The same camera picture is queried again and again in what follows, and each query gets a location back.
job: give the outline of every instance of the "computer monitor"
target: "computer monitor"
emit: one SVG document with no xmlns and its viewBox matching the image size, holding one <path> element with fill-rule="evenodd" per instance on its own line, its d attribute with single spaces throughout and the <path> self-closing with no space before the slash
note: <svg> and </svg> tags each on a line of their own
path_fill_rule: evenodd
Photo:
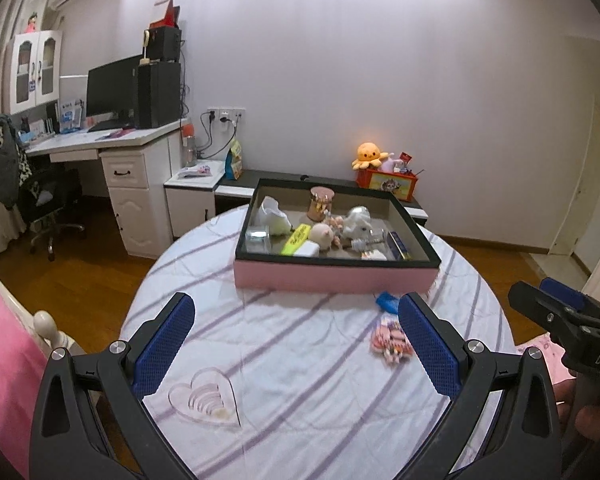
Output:
<svg viewBox="0 0 600 480">
<path fill-rule="evenodd" d="M 136 69 L 141 57 L 127 57 L 89 70 L 87 116 L 118 114 L 117 119 L 102 121 L 90 131 L 133 127 Z"/>
</svg>

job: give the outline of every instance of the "white plush toy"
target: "white plush toy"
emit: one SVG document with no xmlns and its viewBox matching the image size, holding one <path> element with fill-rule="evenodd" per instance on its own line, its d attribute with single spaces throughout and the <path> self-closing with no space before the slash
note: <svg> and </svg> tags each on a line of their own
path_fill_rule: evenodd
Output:
<svg viewBox="0 0 600 480">
<path fill-rule="evenodd" d="M 253 225 L 268 227 L 272 236 L 288 235 L 291 232 L 291 222 L 286 214 L 280 211 L 278 201 L 270 196 L 264 197 L 256 213 Z"/>
<path fill-rule="evenodd" d="M 343 220 L 342 236 L 355 240 L 365 238 L 371 229 L 371 215 L 364 206 L 354 207 Z"/>
</svg>

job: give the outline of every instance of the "metal screw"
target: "metal screw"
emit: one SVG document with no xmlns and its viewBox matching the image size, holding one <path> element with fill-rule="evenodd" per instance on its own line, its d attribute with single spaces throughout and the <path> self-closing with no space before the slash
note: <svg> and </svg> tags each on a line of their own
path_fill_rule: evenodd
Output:
<svg viewBox="0 0 600 480">
<path fill-rule="evenodd" d="M 51 352 L 51 358 L 54 361 L 59 361 L 66 355 L 66 350 L 64 348 L 56 348 L 53 352 Z"/>
<path fill-rule="evenodd" d="M 535 346 L 530 346 L 528 348 L 528 351 L 529 351 L 529 355 L 533 359 L 540 359 L 542 357 L 542 351 L 539 348 L 536 348 Z"/>
<path fill-rule="evenodd" d="M 484 345 L 477 339 L 471 339 L 467 344 L 467 348 L 474 354 L 479 354 L 484 351 Z"/>
<path fill-rule="evenodd" d="M 126 343 L 124 341 L 114 341 L 109 345 L 109 352 L 112 354 L 120 354 L 125 351 Z"/>
</svg>

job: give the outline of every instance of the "orange octopus plush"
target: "orange octopus plush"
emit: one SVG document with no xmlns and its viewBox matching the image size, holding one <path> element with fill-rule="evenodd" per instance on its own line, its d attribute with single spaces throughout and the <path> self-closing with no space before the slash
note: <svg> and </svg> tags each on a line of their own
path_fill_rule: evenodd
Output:
<svg viewBox="0 0 600 480">
<path fill-rule="evenodd" d="M 382 164 L 382 161 L 389 156 L 387 152 L 380 152 L 372 142 L 365 142 L 358 146 L 358 158 L 351 163 L 354 170 L 366 170 L 369 165 L 377 168 Z"/>
</svg>

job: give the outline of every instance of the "yellow highlighter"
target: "yellow highlighter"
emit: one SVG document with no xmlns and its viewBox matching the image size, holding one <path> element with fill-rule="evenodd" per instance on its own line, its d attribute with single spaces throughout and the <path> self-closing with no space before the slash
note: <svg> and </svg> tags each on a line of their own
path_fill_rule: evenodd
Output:
<svg viewBox="0 0 600 480">
<path fill-rule="evenodd" d="M 285 246 L 282 247 L 280 254 L 284 256 L 291 256 L 295 253 L 298 248 L 307 240 L 309 237 L 309 231 L 311 226 L 308 224 L 300 224 L 294 233 L 290 236 L 289 240 L 286 241 Z"/>
</svg>

